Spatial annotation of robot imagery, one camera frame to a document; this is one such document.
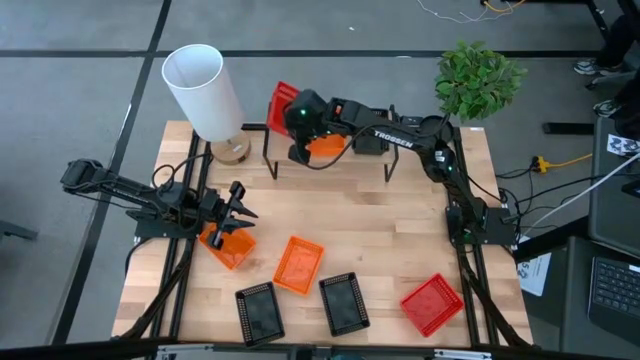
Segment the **wooden table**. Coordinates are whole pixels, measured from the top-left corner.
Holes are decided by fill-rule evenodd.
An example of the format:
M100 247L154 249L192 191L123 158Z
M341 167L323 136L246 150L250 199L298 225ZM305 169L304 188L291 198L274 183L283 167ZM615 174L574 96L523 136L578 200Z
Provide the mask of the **wooden table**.
M167 123L156 167L177 164L186 157L191 139L186 121ZM399 307L399 301L435 273L441 273L461 293L455 251L444 219L445 189L427 178L418 157L400 150L389 183L372 157L350 156L323 171L313 171L280 159L273 180L261 156L264 132L251 131L252 151L242 164L211 165L207 185L222 189L232 181L247 188L244 204L260 216L249 232L257 241L250 256L234 271L227 270L200 243L194 249L179 339L242 343L234 293L270 281L291 235L321 244L325 255L315 281L355 272L371 327L331 337L317 285L304 297L277 288L286 336L280 343L385 346L470 345L465 312L459 312L429 338L422 337ZM462 129L469 174L497 194L487 139L482 129ZM193 186L200 165L194 172ZM167 176L164 172L158 176ZM497 201L473 189L490 206ZM113 334L128 330L158 291L167 239L154 239L131 259ZM531 332L512 258L499 246L483 246L491 295L521 337ZM167 311L161 334L167 334L173 308ZM487 342L484 313L475 301L482 341Z

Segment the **black basket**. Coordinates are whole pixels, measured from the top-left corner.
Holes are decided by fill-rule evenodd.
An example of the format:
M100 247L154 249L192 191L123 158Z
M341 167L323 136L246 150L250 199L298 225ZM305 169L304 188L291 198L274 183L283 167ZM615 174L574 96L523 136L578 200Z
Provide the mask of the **black basket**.
M319 284L332 336L369 327L367 309L355 273L320 280Z
M273 283L267 282L237 291L236 303L242 326L242 337L247 347L284 337L284 327Z

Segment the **green leaves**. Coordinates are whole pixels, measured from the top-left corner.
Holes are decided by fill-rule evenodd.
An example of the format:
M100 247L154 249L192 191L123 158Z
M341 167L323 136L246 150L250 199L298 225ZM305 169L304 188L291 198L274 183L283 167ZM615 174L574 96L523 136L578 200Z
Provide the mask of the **green leaves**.
M481 41L466 45L458 42L455 51L442 54L436 77L436 97L440 110L462 121L484 119L511 104L522 85L527 69L491 50Z

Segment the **yellow cable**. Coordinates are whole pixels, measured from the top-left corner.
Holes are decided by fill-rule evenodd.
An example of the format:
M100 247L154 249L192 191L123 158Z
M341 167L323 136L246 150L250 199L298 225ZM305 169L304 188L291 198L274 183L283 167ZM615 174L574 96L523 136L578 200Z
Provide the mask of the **yellow cable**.
M581 157L579 157L579 158L577 158L577 159L573 159L573 160L571 160L571 161L563 162L563 163L561 163L561 164L549 164L549 165L547 165L547 167L550 167L550 168L551 168L551 167L555 167L555 168L563 167L563 166L567 166L567 165L575 164L575 163L577 163L577 162L579 162L579 161L582 161L582 160L586 160L586 159L590 158L591 156L593 156L593 154L589 154L589 155L581 156Z
M524 4L525 1L527 1L527 0L520 0L520 2L518 2L515 5L512 5L509 9L496 9L493 6L491 6L491 4L489 4L489 1L485 1L485 2L483 2L483 4L484 4L484 6L488 7L489 9L491 9L494 12L503 13L503 12L509 12L509 11L511 11L511 9Z

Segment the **shoe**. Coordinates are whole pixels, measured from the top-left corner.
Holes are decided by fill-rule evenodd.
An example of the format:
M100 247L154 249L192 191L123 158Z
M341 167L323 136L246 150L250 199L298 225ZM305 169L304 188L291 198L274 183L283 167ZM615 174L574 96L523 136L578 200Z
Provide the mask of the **shoe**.
M600 117L610 117L620 110L622 106L616 103L614 100L605 100L601 103L597 103L593 106L593 111Z
M612 75L622 71L622 64L616 66L600 66L596 64L596 59L580 60L573 64L573 70L580 75Z

